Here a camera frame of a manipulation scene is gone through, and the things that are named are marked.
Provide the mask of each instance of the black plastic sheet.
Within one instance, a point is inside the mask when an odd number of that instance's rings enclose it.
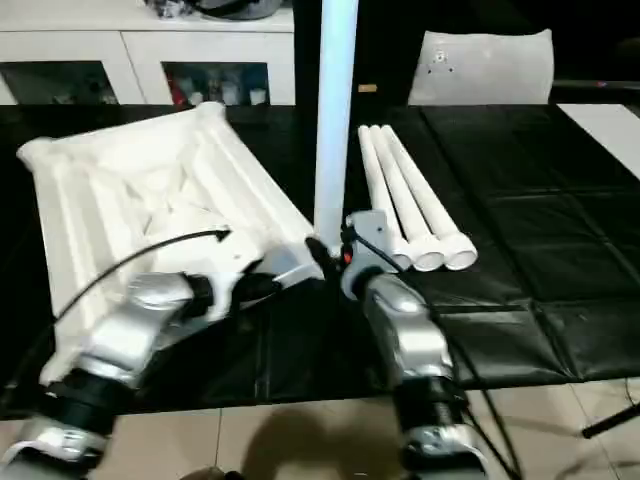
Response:
[[[0,107],[0,382],[50,325],[46,262],[30,173],[16,149],[175,111],[174,107]],[[315,132],[293,108],[229,109],[240,137],[312,220]],[[411,273],[490,387],[640,375],[640,183],[559,109],[401,108],[355,113],[347,212],[369,208],[355,129],[390,123],[479,260]],[[33,400],[43,349],[18,396]],[[376,395],[384,378],[358,308],[306,282],[187,340],[140,392],[140,410]],[[465,385],[477,385],[462,366]]]

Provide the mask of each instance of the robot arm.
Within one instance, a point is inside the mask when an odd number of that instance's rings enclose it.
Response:
[[[349,222],[359,237],[388,251],[384,214],[360,212]],[[384,358],[405,436],[405,468],[420,480],[486,478],[484,457],[462,419],[464,395],[446,339],[423,298],[385,273],[389,265],[362,242],[349,246],[352,261],[341,288],[361,303]],[[235,282],[225,285],[231,290]],[[155,354],[203,328],[205,313],[230,298],[220,288],[210,274],[136,277],[70,372],[48,387],[41,411],[5,454],[0,480],[85,478],[104,456],[116,418],[129,409]]]
[[[46,391],[40,412],[7,450],[2,480],[78,479],[100,463],[156,352],[214,303],[207,277],[142,274],[91,332],[72,368]]]
[[[431,319],[422,296],[388,263],[358,241],[389,251],[382,212],[358,212],[348,219],[357,234],[351,262],[341,279],[369,321],[387,369],[387,382],[404,434],[403,466],[414,479],[487,478],[485,458],[463,420],[466,398],[454,376],[447,340]]]

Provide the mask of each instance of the pvc pipe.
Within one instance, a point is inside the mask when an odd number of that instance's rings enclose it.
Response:
[[[473,265],[478,251],[471,239],[458,229],[393,129],[385,125],[382,132],[422,214],[440,239],[447,268],[463,270]]]
[[[314,227],[340,247],[358,0],[322,2]]]
[[[371,140],[369,127],[358,128],[358,138],[360,139],[360,150],[362,151],[362,163],[367,176],[367,186],[369,187],[369,198],[371,207],[374,210],[381,210],[387,217],[389,237],[391,241],[391,252],[393,259],[398,262],[404,270],[411,266],[409,244],[402,237],[398,217],[393,209],[393,203],[389,196],[387,184],[384,181],[382,169],[376,155],[376,149]]]
[[[424,221],[418,205],[398,168],[385,137],[377,125],[371,127],[371,137],[378,159],[387,180],[389,192],[398,211],[400,222],[411,250],[411,259],[416,270],[429,272],[444,263],[440,242],[433,236]]]

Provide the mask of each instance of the glass cabinet door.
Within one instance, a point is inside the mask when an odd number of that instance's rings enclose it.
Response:
[[[175,105],[270,103],[266,63],[163,62],[162,67]]]
[[[119,32],[0,32],[0,105],[145,103]]]
[[[122,36],[148,103],[295,104],[293,32],[123,32]]]
[[[116,104],[101,62],[5,62],[0,77],[21,105]]]

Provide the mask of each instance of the white foam piece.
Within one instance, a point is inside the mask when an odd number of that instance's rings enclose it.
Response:
[[[624,105],[558,105],[640,179],[640,118]]]
[[[165,238],[209,224],[215,229],[224,220],[225,226],[250,232],[244,235],[247,251],[264,252],[263,271],[278,275],[285,287],[322,276],[304,244],[312,225],[242,143],[220,104],[205,102],[186,112],[58,140],[35,139],[18,156],[34,175],[55,314],[104,268],[153,241],[146,236],[145,219],[154,220],[154,236]],[[190,162],[198,165],[195,176],[184,168]],[[139,190],[130,188],[130,179]],[[151,194],[161,201],[145,203]],[[158,210],[143,215],[146,204]],[[207,212],[198,215],[203,207]],[[184,218],[171,217],[180,211]],[[206,242],[197,248],[194,242],[191,250],[176,253],[185,258],[185,268],[206,255]],[[64,370],[64,358],[77,341],[130,276],[148,271],[153,260],[153,255],[140,259],[114,275],[56,325],[57,352],[43,371],[44,381]]]

